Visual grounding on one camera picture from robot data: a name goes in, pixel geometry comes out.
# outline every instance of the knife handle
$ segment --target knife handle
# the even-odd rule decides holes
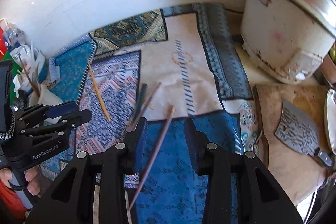
[[[333,162],[330,159],[329,155],[322,151],[320,148],[317,148],[314,153],[314,158],[320,159],[326,166],[332,167]]]

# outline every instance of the rice cooker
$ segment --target rice cooker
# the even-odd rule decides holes
[[[321,65],[335,27],[335,0],[246,0],[243,48],[270,75],[297,84]]]

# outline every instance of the chopstick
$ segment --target chopstick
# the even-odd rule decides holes
[[[153,90],[151,96],[148,98],[146,104],[144,105],[144,107],[142,108],[142,110],[140,110],[140,113],[137,115],[137,117],[135,118],[134,122],[131,125],[130,131],[133,131],[135,129],[135,127],[137,126],[141,116],[145,113],[146,109],[148,108],[149,104],[151,103],[154,95],[157,93],[157,91],[159,90],[160,86],[162,85],[162,82],[158,82],[158,84],[156,85],[155,89]]]
[[[22,66],[22,68],[23,68],[23,70],[24,70],[24,72],[25,72],[25,75],[27,76],[28,82],[29,82],[29,84],[31,85],[31,88],[32,88],[33,91],[36,93],[37,97],[40,98],[40,95],[41,95],[41,94],[40,94],[39,90],[34,86],[32,80],[30,79],[29,74],[28,74],[28,72],[27,72],[25,66],[23,65],[23,62],[22,62],[22,59],[21,59],[21,56],[20,56],[20,55],[19,55],[19,60],[20,60],[20,62],[21,62],[21,66]]]
[[[96,82],[96,79],[95,79],[95,75],[93,74],[93,70],[92,70],[91,65],[90,65],[90,61],[87,60],[87,63],[88,63],[88,65],[89,65],[89,71],[90,71],[90,75],[91,75],[91,79],[92,79],[93,87],[94,87],[94,89],[96,90],[96,94],[97,94],[98,101],[99,101],[99,103],[100,103],[101,109],[103,110],[103,112],[104,112],[104,114],[105,114],[105,116],[106,116],[106,119],[110,122],[110,121],[111,121],[111,118],[110,118],[109,113],[107,112],[107,109],[106,109],[106,107],[105,107],[103,98],[101,97],[101,94],[100,94],[100,91],[99,91],[99,88],[98,88],[98,85],[97,85],[97,82]]]
[[[144,183],[146,181],[146,178],[147,178],[147,176],[148,176],[148,174],[149,174],[149,172],[150,172],[150,170],[151,170],[151,168],[153,166],[153,163],[154,163],[154,161],[156,159],[156,156],[159,153],[160,147],[161,147],[161,145],[163,143],[163,140],[164,140],[164,138],[166,136],[166,133],[168,131],[168,128],[169,128],[169,125],[170,125],[171,120],[173,118],[174,112],[175,112],[175,107],[172,106],[171,109],[170,109],[169,117],[166,120],[165,125],[164,125],[164,127],[163,127],[163,129],[161,131],[161,134],[160,134],[160,137],[159,137],[159,139],[157,141],[157,144],[155,146],[154,152],[153,152],[153,154],[151,156],[151,159],[149,160],[149,163],[148,163],[148,165],[147,165],[147,167],[145,169],[145,172],[143,174],[143,178],[142,178],[142,180],[141,180],[141,182],[140,182],[140,184],[138,186],[138,189],[136,190],[136,193],[135,193],[134,198],[133,198],[133,200],[132,200],[132,202],[131,202],[131,204],[130,204],[130,206],[128,208],[128,211],[131,211],[131,209],[132,209],[132,207],[133,207],[133,205],[135,203],[135,200],[137,199],[137,197],[138,197],[138,195],[139,195],[139,193],[140,193],[140,191],[141,191],[141,189],[142,189],[142,187],[143,187],[143,185],[144,185]]]

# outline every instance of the meat cleaver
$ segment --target meat cleaver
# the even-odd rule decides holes
[[[331,167],[333,162],[319,148],[319,129],[315,122],[301,109],[282,98],[282,115],[275,136],[300,154],[308,154]]]

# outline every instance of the cutting board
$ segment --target cutting board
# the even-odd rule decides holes
[[[319,128],[320,148],[327,153],[328,147],[324,130],[324,104],[328,88],[324,86],[297,86],[285,84],[256,85],[256,100],[259,124],[266,141],[259,142],[264,163],[280,183],[294,205],[307,198],[324,182],[327,169],[312,157],[302,155],[284,145],[274,135],[282,112],[282,98],[292,102],[309,115]]]

